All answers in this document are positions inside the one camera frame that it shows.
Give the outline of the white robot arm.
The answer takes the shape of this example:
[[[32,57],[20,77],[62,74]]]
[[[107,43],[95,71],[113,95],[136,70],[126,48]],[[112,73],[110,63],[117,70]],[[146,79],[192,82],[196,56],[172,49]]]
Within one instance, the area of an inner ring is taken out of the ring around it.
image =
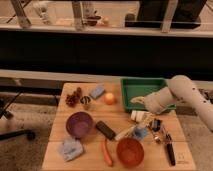
[[[178,101],[186,102],[213,132],[213,104],[206,100],[196,84],[185,75],[172,77],[167,86],[146,96],[133,97],[131,103],[140,103],[153,114],[161,114],[170,105]]]

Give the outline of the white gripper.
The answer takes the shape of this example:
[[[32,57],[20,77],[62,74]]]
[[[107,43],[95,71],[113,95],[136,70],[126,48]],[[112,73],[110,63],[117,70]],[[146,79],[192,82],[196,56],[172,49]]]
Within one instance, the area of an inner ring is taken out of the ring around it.
[[[156,92],[147,95],[145,98],[143,96],[134,97],[130,102],[144,104],[145,108],[153,114],[160,114],[166,109],[165,98]]]

